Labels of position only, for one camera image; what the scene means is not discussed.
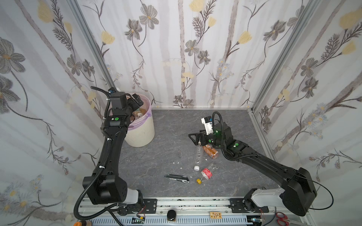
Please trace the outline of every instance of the floral wallpaper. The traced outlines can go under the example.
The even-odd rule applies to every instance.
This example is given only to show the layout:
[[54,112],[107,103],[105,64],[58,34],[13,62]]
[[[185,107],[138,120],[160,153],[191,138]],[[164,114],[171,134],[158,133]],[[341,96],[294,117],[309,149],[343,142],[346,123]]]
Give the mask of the floral wallpaper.
[[306,0],[78,0],[116,86],[153,107],[251,107]]
[[[320,226],[360,224],[361,49],[361,1],[322,1],[254,109],[279,162],[333,193],[330,209],[310,210]],[[313,208],[327,207],[330,195],[316,188]]]
[[65,1],[0,2],[0,218],[72,225],[103,145],[104,78]]

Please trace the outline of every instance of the trash can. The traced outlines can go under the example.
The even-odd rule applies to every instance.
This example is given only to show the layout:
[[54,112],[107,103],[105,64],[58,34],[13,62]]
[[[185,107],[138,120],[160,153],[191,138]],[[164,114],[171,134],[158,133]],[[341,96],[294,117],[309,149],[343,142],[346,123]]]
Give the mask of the trash can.
[[132,147],[145,146],[146,144],[150,143],[155,136],[151,102],[145,95],[138,95],[143,101],[143,105],[140,108],[145,109],[147,112],[142,117],[134,120],[128,126],[128,132],[125,141]]

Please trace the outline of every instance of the table surface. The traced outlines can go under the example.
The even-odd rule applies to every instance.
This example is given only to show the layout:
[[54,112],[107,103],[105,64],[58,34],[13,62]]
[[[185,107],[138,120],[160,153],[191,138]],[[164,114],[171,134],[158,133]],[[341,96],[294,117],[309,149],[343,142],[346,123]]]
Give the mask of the table surface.
[[[222,154],[212,159],[206,153],[200,168],[215,162],[219,169],[209,180],[196,182],[200,171],[194,171],[196,146],[188,137],[205,129],[201,118],[214,110],[153,110],[155,137],[146,146],[122,145],[119,176],[131,189],[141,190],[143,197],[231,197],[244,196],[251,188],[277,188],[267,176],[240,162],[226,160]],[[218,110],[231,127],[235,139],[265,154],[246,110]],[[164,178],[165,174],[187,176],[189,184]]]

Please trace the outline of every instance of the plastic bottle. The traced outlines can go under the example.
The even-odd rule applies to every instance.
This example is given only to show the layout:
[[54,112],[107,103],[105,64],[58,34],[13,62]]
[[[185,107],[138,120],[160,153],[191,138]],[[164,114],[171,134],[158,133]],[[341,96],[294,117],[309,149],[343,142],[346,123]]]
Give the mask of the plastic bottle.
[[212,158],[217,158],[219,156],[219,152],[209,144],[203,146],[203,149]]
[[206,167],[203,171],[201,171],[203,177],[201,179],[197,179],[196,180],[197,183],[201,184],[202,179],[206,180],[210,179],[213,176],[213,174],[217,172],[217,169],[218,169],[217,165],[215,163],[211,163],[208,167]]
[[78,221],[75,222],[73,226],[92,226],[92,222],[90,221]]
[[201,163],[201,160],[202,160],[202,147],[200,146],[197,146],[196,147],[196,158],[195,158],[195,166],[194,166],[194,170],[195,171],[199,171],[200,170],[200,163]]

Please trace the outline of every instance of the black bottle cap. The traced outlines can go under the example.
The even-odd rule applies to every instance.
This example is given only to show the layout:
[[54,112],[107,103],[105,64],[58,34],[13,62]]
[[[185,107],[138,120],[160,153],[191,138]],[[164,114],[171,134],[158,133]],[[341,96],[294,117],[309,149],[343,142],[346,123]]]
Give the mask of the black bottle cap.
[[176,211],[174,211],[173,209],[169,210],[167,212],[167,220],[168,221],[176,221]]

